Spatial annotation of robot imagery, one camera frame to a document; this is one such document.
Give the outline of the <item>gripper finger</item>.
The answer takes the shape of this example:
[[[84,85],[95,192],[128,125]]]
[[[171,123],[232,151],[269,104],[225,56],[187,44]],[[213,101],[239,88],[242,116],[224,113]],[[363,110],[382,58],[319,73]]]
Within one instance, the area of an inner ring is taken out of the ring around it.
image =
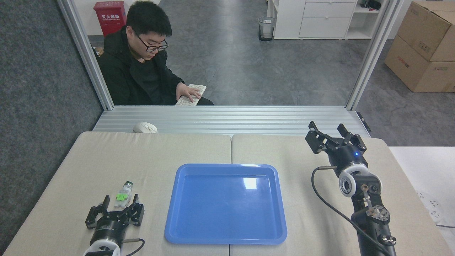
[[[99,229],[102,225],[112,220],[111,214],[108,211],[109,202],[109,196],[105,196],[101,204],[90,208],[85,221],[87,229]]]
[[[311,121],[308,127],[309,132],[307,133],[305,140],[314,154],[335,151],[338,149],[338,138],[332,138],[328,134],[319,131],[314,121]]]
[[[339,131],[340,135],[342,136],[342,144],[344,145],[353,145],[356,147],[360,152],[364,153],[366,151],[365,144],[362,141],[361,136],[358,134],[353,134],[349,132],[346,127],[343,125],[343,123],[340,123],[337,127],[337,130]]]
[[[134,226],[140,226],[143,222],[144,216],[144,205],[139,202],[139,195],[135,193],[134,198],[130,206],[127,206],[119,214],[119,222],[122,225],[128,226],[132,224]]]

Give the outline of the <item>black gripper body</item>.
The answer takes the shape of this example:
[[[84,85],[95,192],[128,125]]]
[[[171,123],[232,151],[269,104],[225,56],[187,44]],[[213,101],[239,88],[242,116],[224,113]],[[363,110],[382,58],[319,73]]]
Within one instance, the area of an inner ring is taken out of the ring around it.
[[[336,166],[334,170],[337,177],[340,176],[341,172],[352,164],[364,164],[368,167],[368,163],[363,157],[363,153],[366,151],[366,147],[356,147],[351,144],[344,146],[330,146],[329,147],[329,162],[332,166]]]
[[[108,240],[121,248],[128,225],[127,218],[101,217],[96,223],[89,224],[89,229],[95,229],[90,245],[98,240]]]

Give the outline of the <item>person's left hand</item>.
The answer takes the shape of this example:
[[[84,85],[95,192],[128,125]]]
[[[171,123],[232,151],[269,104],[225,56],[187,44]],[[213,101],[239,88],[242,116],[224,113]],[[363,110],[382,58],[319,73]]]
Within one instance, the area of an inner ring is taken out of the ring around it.
[[[184,83],[179,83],[176,86],[176,100],[178,101],[181,97],[187,97],[190,102],[194,102],[194,98],[196,97],[197,99],[201,98],[201,94],[199,93],[199,90],[190,88]]]

